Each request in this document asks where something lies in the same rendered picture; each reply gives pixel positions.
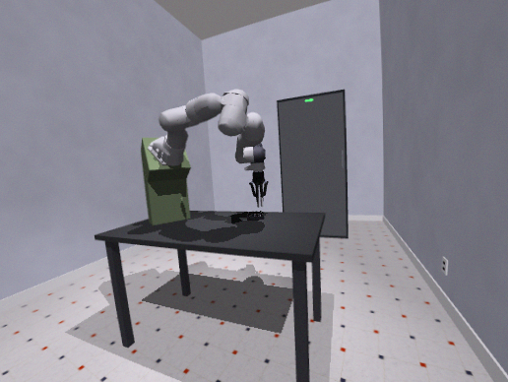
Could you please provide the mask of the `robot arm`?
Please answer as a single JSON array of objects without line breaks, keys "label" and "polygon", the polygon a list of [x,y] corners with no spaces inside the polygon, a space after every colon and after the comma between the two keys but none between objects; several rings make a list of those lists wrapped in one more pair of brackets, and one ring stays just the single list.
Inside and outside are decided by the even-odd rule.
[{"label": "robot arm", "polygon": [[[225,92],[223,96],[206,94],[196,97],[186,105],[169,109],[159,116],[159,124],[165,137],[151,142],[148,150],[162,165],[180,165],[188,138],[187,127],[205,122],[221,113],[219,130],[227,136],[237,136],[235,159],[249,163],[244,170],[263,171],[266,150],[262,141],[265,126],[258,113],[247,113],[249,97],[242,90]],[[170,132],[170,133],[168,133]],[[240,135],[239,135],[240,134]],[[154,143],[154,144],[153,144]]]}]

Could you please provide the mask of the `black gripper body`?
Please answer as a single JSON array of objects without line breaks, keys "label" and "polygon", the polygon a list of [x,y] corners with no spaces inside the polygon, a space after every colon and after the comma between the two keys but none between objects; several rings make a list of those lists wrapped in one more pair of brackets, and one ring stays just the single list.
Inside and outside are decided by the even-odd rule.
[{"label": "black gripper body", "polygon": [[264,171],[256,171],[256,172],[253,171],[252,174],[253,174],[252,181],[255,185],[257,185],[257,180],[259,181],[259,185],[261,185],[260,180],[262,180],[264,183],[264,181],[265,181]]}]

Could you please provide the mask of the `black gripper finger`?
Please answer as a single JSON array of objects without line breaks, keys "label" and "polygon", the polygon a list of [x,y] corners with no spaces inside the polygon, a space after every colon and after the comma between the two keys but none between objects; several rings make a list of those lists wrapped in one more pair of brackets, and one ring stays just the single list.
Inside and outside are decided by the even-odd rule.
[{"label": "black gripper finger", "polygon": [[263,207],[263,197],[266,196],[268,182],[269,181],[266,181],[266,180],[264,181],[265,184],[264,184],[264,191],[263,191],[263,181],[260,180],[261,185],[259,185],[259,186],[260,186],[260,195],[261,195],[261,197],[260,197],[261,207]]},{"label": "black gripper finger", "polygon": [[253,196],[256,197],[257,207],[260,208],[260,203],[259,203],[259,181],[257,180],[257,185],[255,185],[255,187],[256,187],[256,193],[255,193],[255,190],[254,190],[253,181],[249,182],[249,184],[251,186]]}]

